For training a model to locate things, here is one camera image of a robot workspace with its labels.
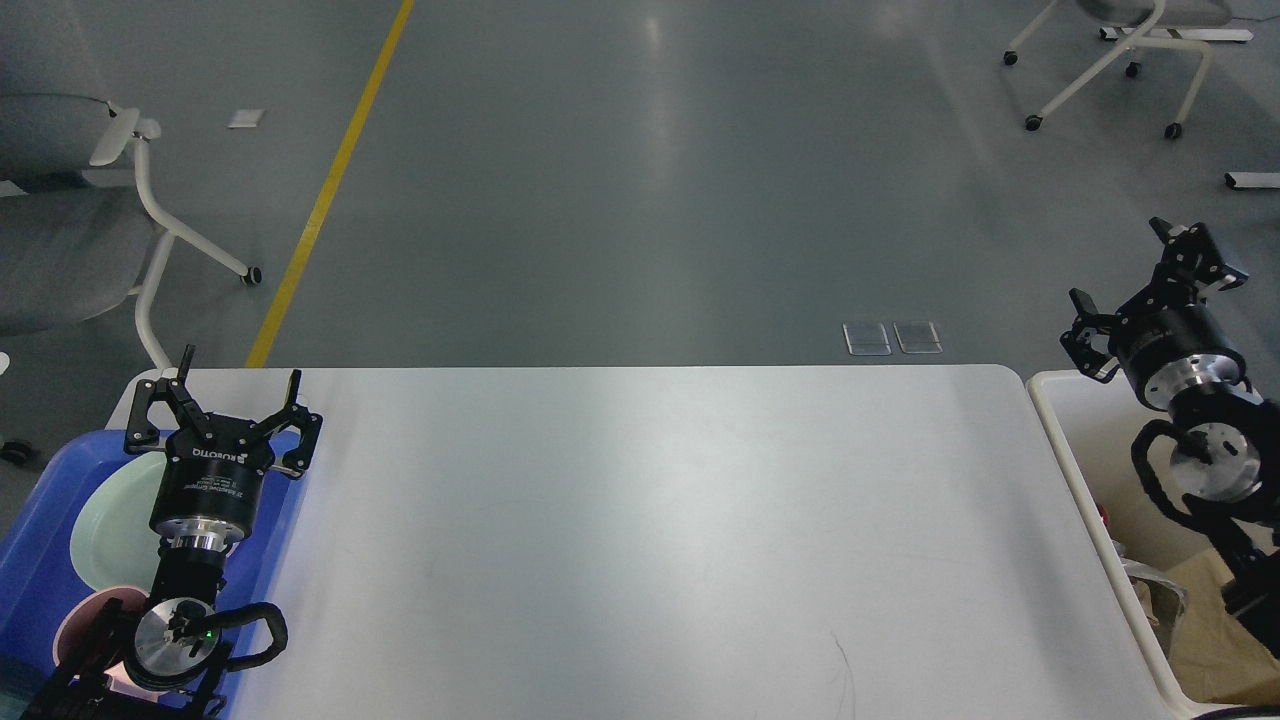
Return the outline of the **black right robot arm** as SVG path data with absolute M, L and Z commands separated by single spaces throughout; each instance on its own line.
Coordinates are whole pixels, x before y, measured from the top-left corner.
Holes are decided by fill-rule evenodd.
M 1132 442 L 1142 489 L 1170 521 L 1203 536 L 1230 577 L 1226 612 L 1270 653 L 1279 650 L 1277 553 L 1245 524 L 1277 529 L 1279 410 L 1257 395 L 1247 361 L 1210 313 L 1213 291 L 1247 273 L 1207 225 L 1155 217 L 1162 245 L 1147 284 L 1112 313 L 1074 288 L 1075 316 L 1060 343 L 1084 377 L 1126 377 L 1135 400 L 1156 413 Z

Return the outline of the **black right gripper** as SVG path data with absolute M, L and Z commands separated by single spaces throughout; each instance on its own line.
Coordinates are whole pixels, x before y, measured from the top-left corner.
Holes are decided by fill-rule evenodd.
M 1152 217 L 1148 224 L 1162 252 L 1142 299 L 1132 296 L 1107 314 L 1084 290 L 1071 288 L 1076 315 L 1060 343 L 1080 374 L 1108 383 L 1124 372 L 1143 406 L 1166 411 L 1185 389 L 1245 379 L 1245 359 L 1204 304 L 1210 293 L 1242 287 L 1249 274 L 1202 222 L 1175 225 Z

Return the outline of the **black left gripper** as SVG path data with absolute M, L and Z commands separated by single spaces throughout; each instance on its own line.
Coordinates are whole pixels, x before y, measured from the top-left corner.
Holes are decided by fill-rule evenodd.
M 179 430 L 165 441 L 166 462 L 150 514 L 151 529 L 174 539 L 184 534 L 180 525 L 188 521 L 215 521 L 224 525 L 228 542 L 238 543 L 253 534 L 265 474 L 300 479 L 311 468 L 323 416 L 300 400 L 303 372 L 293 369 L 279 410 L 250 421 L 243 443 L 234 437 L 228 445 L 214 445 L 212 420 L 186 384 L 195 352 L 195 345 L 186 346 L 173 378 L 137 383 L 123 450 L 159 451 L 160 434 L 150 411 L 155 404 L 168 406 Z M 271 441 L 288 430 L 296 433 L 296 445 L 278 454 Z

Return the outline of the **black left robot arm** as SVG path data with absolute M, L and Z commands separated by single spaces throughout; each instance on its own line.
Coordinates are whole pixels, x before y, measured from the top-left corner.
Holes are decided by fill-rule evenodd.
M 220 603 L 233 550 L 253 537 L 268 475 L 311 466 L 323 418 L 293 370 L 264 419 L 202 409 L 187 383 L 195 347 L 170 378 L 134 387 L 122 450 L 163 465 L 148 512 L 157 568 L 138 609 L 110 598 L 22 710 L 24 719 L 215 719 L 223 679 L 271 662 L 289 641 L 266 601 Z

